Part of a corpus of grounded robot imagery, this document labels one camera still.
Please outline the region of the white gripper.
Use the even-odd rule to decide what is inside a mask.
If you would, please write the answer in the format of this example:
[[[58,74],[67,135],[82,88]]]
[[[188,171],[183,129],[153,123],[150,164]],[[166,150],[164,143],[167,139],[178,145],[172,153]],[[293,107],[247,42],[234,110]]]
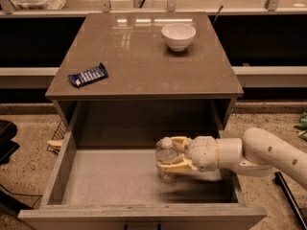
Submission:
[[[178,152],[188,149],[188,158],[183,154],[170,161],[157,161],[156,166],[166,173],[188,173],[190,171],[213,172],[218,168],[218,147],[211,136],[172,137]]]

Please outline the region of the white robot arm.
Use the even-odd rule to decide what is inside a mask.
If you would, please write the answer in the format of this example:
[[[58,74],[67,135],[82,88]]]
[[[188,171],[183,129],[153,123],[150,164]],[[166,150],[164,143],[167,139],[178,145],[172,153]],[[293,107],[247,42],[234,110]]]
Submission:
[[[246,176],[267,176],[277,168],[307,188],[307,153],[258,128],[240,138],[164,137],[156,144],[156,166],[165,173],[227,169]]]

